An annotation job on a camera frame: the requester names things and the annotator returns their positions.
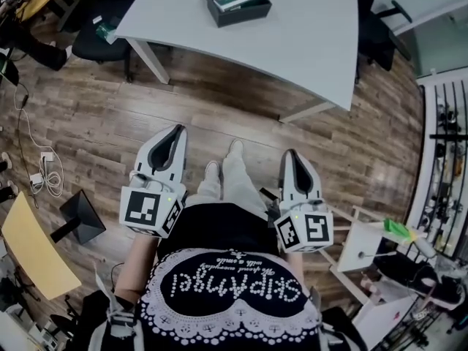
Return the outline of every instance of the lace trim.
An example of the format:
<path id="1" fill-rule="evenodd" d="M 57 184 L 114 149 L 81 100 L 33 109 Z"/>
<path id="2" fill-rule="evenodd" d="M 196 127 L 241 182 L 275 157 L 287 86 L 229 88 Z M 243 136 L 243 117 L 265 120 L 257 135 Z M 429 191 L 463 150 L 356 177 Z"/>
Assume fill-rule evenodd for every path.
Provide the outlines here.
<path id="1" fill-rule="evenodd" d="M 173 311 L 165 302 L 160 284 L 171 270 L 192 257 L 208 252 L 220 252 L 207 249 L 185 249 L 166 256 L 155 267 L 148 283 L 146 294 L 141 298 L 141 317 L 152 327 L 154 333 L 171 336 L 182 344 L 203 341 L 218 344 L 228 337 L 262 339 L 269 344 L 281 341 L 302 341 L 306 336 L 317 333 L 319 316 L 311 301 L 307 301 L 301 312 L 291 317 L 274 317 L 252 308 L 246 301 L 235 299 L 226 311 L 208 316 L 192 317 Z M 257 255 L 281 265 L 290 271 L 286 262 L 267 254 Z M 303 294 L 309 293 L 303 288 Z"/>

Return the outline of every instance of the white sneaker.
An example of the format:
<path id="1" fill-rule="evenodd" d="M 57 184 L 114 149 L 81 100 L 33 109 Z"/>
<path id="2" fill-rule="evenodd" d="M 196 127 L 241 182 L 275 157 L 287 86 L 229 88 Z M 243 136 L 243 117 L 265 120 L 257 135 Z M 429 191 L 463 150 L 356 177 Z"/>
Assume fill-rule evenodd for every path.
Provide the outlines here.
<path id="1" fill-rule="evenodd" d="M 216 161 L 210 161 L 208 165 L 206 165 L 205 169 L 205 178 L 219 178 L 219 164 Z"/>
<path id="2" fill-rule="evenodd" d="M 12 160 L 10 160 L 10 156 L 8 156 L 7 152 L 2 152 L 1 153 L 1 159 L 3 161 L 6 161 L 7 162 L 7 167 L 8 169 L 12 169 L 13 168 L 13 163 L 12 163 Z"/>
<path id="3" fill-rule="evenodd" d="M 231 143 L 231 147 L 229 147 L 229 154 L 242 157 L 243 153 L 244 144 L 242 143 L 242 140 L 234 139 L 234 141 Z"/>
<path id="4" fill-rule="evenodd" d="M 8 181 L 7 185 L 12 188 L 13 194 L 15 194 L 15 196 L 18 196 L 18 194 L 20 193 L 18 186 L 16 186 L 12 181 Z"/>

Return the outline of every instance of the shelf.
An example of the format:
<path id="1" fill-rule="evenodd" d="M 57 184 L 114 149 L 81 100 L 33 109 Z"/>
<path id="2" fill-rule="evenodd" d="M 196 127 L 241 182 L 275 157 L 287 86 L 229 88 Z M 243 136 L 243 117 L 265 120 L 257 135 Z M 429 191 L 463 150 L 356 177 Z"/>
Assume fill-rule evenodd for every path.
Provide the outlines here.
<path id="1" fill-rule="evenodd" d="M 468 79 L 424 89 L 426 126 L 423 158 L 407 220 L 408 226 L 428 232 L 429 242 L 448 257 L 457 257 L 457 247 L 466 235 L 467 92 Z M 461 212 L 453 209 L 453 203 L 461 205 Z M 414 246 L 399 247 L 399 251 L 416 261 L 424 259 Z"/>

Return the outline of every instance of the floor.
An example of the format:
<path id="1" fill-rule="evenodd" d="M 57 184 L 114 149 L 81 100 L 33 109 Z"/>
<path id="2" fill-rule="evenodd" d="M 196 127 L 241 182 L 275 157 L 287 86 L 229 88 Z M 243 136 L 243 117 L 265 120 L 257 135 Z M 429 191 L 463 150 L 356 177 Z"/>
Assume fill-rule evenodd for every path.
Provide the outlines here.
<path id="1" fill-rule="evenodd" d="M 440 351 L 440 350 L 466 350 L 468 346 L 468 328 L 460 331 L 453 330 L 451 334 L 447 334 L 447 330 L 453 324 L 446 313 L 442 313 L 439 318 L 424 332 L 429 345 L 424 347 L 425 351 Z M 416 344 L 411 344 L 406 351 L 420 351 L 421 348 Z"/>
<path id="2" fill-rule="evenodd" d="M 55 25 L 56 20 L 48 15 L 33 32 L 44 42 L 56 39 L 64 48 L 72 42 L 72 35 L 55 33 Z M 52 145 L 64 164 L 63 197 L 55 199 L 47 191 L 38 197 L 37 213 L 43 227 L 51 232 L 61 226 L 59 206 L 84 189 L 107 228 L 84 246 L 73 237 L 57 245 L 83 280 L 83 286 L 70 293 L 76 307 L 84 295 L 97 289 L 94 264 L 110 286 L 111 268 L 124 261 L 134 233 L 118 224 L 120 189 L 128 184 L 142 143 L 173 124 L 184 124 L 189 131 L 184 183 L 190 192 L 196 190 L 206 164 L 222 160 L 237 137 L 245 142 L 247 171 L 257 188 L 275 190 L 282 154 L 295 148 L 317 169 L 324 197 L 331 205 L 348 211 L 352 205 L 362 205 L 404 220 L 418 173 L 423 100 L 412 66 L 400 56 L 392 72 L 364 62 L 350 112 L 333 109 L 281 124 L 276 121 L 281 112 L 313 96 L 210 56 L 167 48 L 156 48 L 156 53 L 172 78 L 170 85 L 159 83 L 136 57 L 133 84 L 124 82 L 120 62 L 98 65 L 73 56 L 60 72 L 29 57 L 15 63 L 31 96 L 26 109 L 32 134 L 39 144 Z M 13 58 L 20 55 L 14 52 Z M 8 151 L 14 164 L 2 182 L 10 178 L 26 191 L 13 93 L 12 86 L 1 84 L 0 126 L 4 131 L 0 133 L 0 150 Z M 30 141 L 23 119 L 20 136 L 29 171 L 37 173 L 40 150 Z M 11 204 L 0 205 L 0 223 Z M 345 232 L 335 234 L 335 245 L 328 249 L 332 256 L 339 256 L 345 237 Z M 322 293 L 325 307 L 355 308 L 321 255 L 307 254 L 305 260 L 307 284 Z M 350 276 L 358 282 L 361 274 Z M 64 313 L 63 298 L 30 303 L 38 319 Z"/>

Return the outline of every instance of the black monitor stand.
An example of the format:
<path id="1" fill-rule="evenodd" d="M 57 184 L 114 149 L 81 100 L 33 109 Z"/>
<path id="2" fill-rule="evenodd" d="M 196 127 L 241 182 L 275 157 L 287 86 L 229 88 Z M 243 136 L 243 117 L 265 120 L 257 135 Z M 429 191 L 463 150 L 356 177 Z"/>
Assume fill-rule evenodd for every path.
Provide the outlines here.
<path id="1" fill-rule="evenodd" d="M 78 243 L 85 244 L 105 231 L 104 224 L 83 190 L 63 204 L 60 212 L 67 223 L 50 234 L 55 243 L 73 232 Z"/>

